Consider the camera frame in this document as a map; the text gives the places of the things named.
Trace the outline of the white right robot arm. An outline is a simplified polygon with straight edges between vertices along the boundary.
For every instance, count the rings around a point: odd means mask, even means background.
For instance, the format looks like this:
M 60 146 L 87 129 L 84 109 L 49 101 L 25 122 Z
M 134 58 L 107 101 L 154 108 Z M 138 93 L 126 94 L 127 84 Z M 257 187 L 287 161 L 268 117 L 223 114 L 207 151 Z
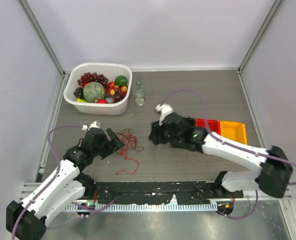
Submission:
M 283 198 L 293 173 L 281 148 L 265 149 L 235 142 L 192 125 L 175 112 L 151 123 L 149 140 L 155 145 L 170 144 L 173 148 L 221 157 L 245 167 L 247 171 L 219 173 L 213 190 L 221 198 L 235 191 L 251 190 Z

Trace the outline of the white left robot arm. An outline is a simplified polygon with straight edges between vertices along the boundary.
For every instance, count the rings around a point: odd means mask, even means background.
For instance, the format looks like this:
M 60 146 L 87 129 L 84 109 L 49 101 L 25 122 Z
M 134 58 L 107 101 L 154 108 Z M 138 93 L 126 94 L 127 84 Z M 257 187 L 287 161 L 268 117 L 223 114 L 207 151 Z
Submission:
M 6 208 L 6 229 L 11 239 L 39 240 L 47 226 L 79 198 L 90 199 L 95 182 L 83 170 L 95 157 L 104 159 L 125 146 L 108 128 L 84 127 L 86 134 L 69 148 L 52 174 L 21 202 L 12 201 Z

